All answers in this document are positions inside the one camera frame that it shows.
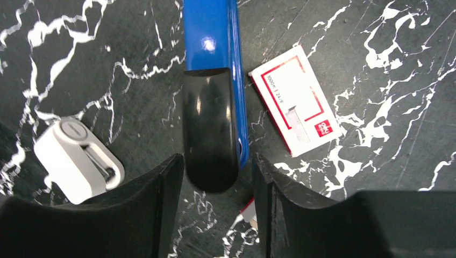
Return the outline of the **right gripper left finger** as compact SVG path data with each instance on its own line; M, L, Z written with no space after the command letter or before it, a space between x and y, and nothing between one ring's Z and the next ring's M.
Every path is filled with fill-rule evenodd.
M1 197L1 257L167 257L184 174L181 154L82 204Z

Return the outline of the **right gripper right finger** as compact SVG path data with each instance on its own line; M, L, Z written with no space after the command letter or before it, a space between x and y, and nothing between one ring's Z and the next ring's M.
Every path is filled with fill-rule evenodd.
M360 191L325 197L255 154L263 257L455 257L455 192Z

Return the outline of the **staple box tray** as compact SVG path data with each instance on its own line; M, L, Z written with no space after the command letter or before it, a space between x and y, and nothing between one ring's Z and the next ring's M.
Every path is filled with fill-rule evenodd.
M241 210L240 214L245 222L249 223L255 230L258 229L257 215L254 198Z

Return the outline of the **blue stapler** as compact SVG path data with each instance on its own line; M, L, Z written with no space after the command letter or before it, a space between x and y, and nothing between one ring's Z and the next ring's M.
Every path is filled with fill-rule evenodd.
M183 23L186 173L195 188L222 193L237 181L250 152L237 2L187 0Z

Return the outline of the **red white staple box sleeve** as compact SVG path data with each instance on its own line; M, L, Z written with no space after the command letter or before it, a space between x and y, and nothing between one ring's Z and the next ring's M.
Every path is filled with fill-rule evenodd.
M292 157L342 135L302 46L260 65L249 76Z

